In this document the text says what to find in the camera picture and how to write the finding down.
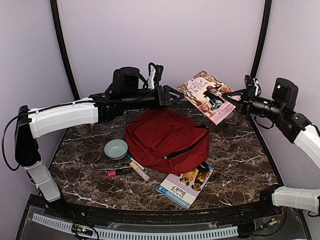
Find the pink Shakespeare book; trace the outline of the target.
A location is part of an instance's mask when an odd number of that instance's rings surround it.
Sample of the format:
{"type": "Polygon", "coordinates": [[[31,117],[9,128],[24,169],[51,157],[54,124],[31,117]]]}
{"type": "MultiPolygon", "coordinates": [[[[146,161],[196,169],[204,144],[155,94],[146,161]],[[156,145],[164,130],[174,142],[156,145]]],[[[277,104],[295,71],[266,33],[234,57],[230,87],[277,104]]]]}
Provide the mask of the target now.
{"type": "Polygon", "coordinates": [[[205,70],[182,83],[177,90],[215,125],[233,116],[236,107],[223,98],[223,94],[233,91],[232,88],[205,70]]]}

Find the red student backpack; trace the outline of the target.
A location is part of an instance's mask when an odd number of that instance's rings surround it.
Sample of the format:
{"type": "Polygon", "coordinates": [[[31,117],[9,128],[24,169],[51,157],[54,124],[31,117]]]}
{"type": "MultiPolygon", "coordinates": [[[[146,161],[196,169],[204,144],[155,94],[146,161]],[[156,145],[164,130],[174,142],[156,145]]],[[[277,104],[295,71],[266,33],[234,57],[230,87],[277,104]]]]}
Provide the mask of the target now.
{"type": "Polygon", "coordinates": [[[210,130],[167,108],[149,110],[125,128],[132,157],[143,167],[166,174],[187,173],[209,155],[210,130]]]}

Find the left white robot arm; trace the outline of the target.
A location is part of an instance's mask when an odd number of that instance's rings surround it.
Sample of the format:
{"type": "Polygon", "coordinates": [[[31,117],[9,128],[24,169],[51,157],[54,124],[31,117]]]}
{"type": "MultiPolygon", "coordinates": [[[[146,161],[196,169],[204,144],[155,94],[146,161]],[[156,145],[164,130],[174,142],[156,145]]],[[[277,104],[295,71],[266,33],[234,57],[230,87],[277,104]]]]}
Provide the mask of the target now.
{"type": "Polygon", "coordinates": [[[14,157],[19,167],[33,179],[51,210],[60,218],[67,218],[70,206],[61,198],[63,194],[42,161],[37,139],[64,129],[111,121],[127,111],[154,110],[169,107],[184,95],[168,85],[154,89],[116,91],[109,86],[104,93],[80,100],[43,108],[21,106],[14,132],[14,157]]]}

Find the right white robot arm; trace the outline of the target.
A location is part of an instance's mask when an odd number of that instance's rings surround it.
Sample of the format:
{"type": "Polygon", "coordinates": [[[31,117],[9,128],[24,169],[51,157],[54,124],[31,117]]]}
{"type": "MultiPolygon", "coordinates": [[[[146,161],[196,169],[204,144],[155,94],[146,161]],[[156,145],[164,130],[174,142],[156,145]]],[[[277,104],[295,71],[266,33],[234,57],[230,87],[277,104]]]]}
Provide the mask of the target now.
{"type": "MultiPolygon", "coordinates": [[[[242,89],[224,93],[225,100],[241,109],[244,115],[254,114],[269,119],[281,133],[313,162],[320,166],[320,131],[303,114],[294,111],[298,95],[297,88],[276,85],[272,99],[255,95],[251,90],[242,89]]],[[[320,190],[272,187],[269,196],[255,205],[255,213],[266,217],[277,207],[290,207],[320,213],[320,190]]]]}

